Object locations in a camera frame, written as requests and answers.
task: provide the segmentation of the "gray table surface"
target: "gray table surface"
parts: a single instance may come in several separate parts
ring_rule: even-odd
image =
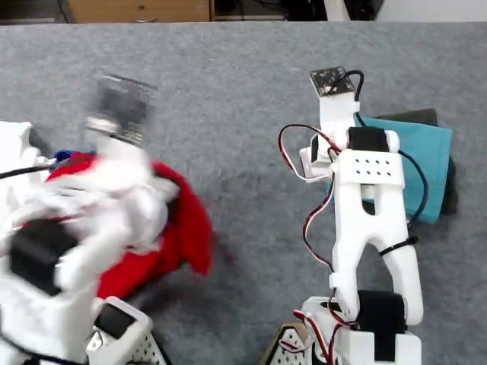
[[[427,365],[485,360],[487,24],[3,27],[0,65],[0,119],[30,120],[52,150],[75,147],[95,69],[159,86],[149,151],[188,177],[237,258],[228,264],[217,252],[208,279],[181,270],[144,296],[175,365],[255,364],[293,309],[328,293],[326,269],[300,239],[323,187],[295,178],[276,146],[285,124],[317,125],[311,69],[363,70],[365,116],[436,108],[454,130],[460,205],[415,230],[425,317],[413,331]],[[289,150],[309,137],[289,137]],[[332,211],[311,238],[331,252]],[[358,278],[390,288],[373,250]]]

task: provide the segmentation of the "teal cloth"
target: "teal cloth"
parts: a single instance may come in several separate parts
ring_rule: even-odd
[[[422,168],[428,181],[428,201],[419,220],[433,224],[440,217],[444,188],[447,181],[448,161],[453,132],[451,129],[434,127],[410,122],[364,118],[370,127],[395,131],[400,140],[402,151],[411,155]],[[408,217],[418,209],[423,196],[423,184],[416,168],[403,157],[403,169],[406,180],[404,203]]]

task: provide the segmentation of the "black cable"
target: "black cable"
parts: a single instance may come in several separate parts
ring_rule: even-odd
[[[90,157],[80,157],[75,159],[68,159],[61,161],[59,163],[51,163],[50,165],[38,165],[32,167],[24,167],[22,169],[16,169],[12,171],[7,171],[5,173],[0,173],[0,180],[7,179],[8,177],[14,177],[19,175],[24,175],[25,173],[38,173],[39,171],[44,171],[48,169],[57,169],[58,167],[70,165],[77,162],[83,162],[86,160],[90,160]]]
[[[357,90],[355,91],[355,101],[359,101],[360,93],[362,92],[362,87],[364,86],[364,72],[360,70],[347,71],[345,74],[342,75],[341,78],[335,80],[335,82],[330,87],[328,94],[331,93],[334,89],[336,89],[336,87],[340,84],[340,82],[353,75],[360,76],[360,81],[358,82]]]
[[[68,17],[66,16],[66,13],[64,12],[64,9],[62,8],[62,0],[57,0],[58,2],[58,6],[59,6],[59,10],[61,11],[61,14],[62,14],[62,17],[64,18],[64,21],[69,24],[69,20],[68,20]]]
[[[359,101],[360,100],[360,93],[362,92],[362,88],[364,86],[364,79],[365,79],[364,72],[362,72],[360,70],[350,70],[350,71],[347,71],[341,78],[339,78],[338,80],[336,80],[332,84],[332,86],[329,89],[329,92],[328,93],[331,93],[333,91],[333,89],[335,89],[340,84],[340,82],[342,82],[347,77],[352,76],[352,75],[358,75],[358,76],[360,76],[360,81],[358,82],[357,89],[355,90],[355,101]],[[360,116],[359,113],[355,113],[354,116],[357,119],[358,124],[360,124],[360,126],[366,127],[365,122],[364,122],[364,120],[362,119],[362,117]]]
[[[428,181],[426,180],[426,176],[423,173],[423,170],[421,170],[419,163],[417,163],[414,158],[412,158],[410,155],[402,150],[399,150],[399,154],[407,158],[414,165],[423,183],[423,197],[421,199],[421,203],[419,203],[418,209],[416,209],[416,212],[411,216],[411,219],[409,219],[408,228],[411,228],[411,226],[418,220],[421,213],[425,210],[426,202],[428,201],[429,186]]]
[[[54,166],[55,166],[55,164],[39,165],[39,166],[25,167],[23,169],[7,171],[6,173],[0,173],[0,180],[1,179],[7,179],[8,177],[24,175],[25,173],[37,173],[39,171],[48,170],[50,167],[54,167]]]

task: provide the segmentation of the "red fabric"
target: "red fabric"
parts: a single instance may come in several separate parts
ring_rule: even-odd
[[[55,170],[48,178],[75,174],[90,168],[95,158],[89,154],[73,154],[80,159]],[[164,228],[160,239],[161,250],[148,255],[126,253],[123,260],[101,277],[98,296],[126,297],[139,285],[155,276],[176,270],[184,262],[206,275],[212,261],[213,229],[205,208],[191,186],[179,173],[161,162],[153,163],[157,175],[172,180],[179,188],[175,212]]]

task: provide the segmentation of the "wooden cabinet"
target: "wooden cabinet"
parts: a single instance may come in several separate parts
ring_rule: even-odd
[[[69,0],[76,23],[210,21],[210,0]]]

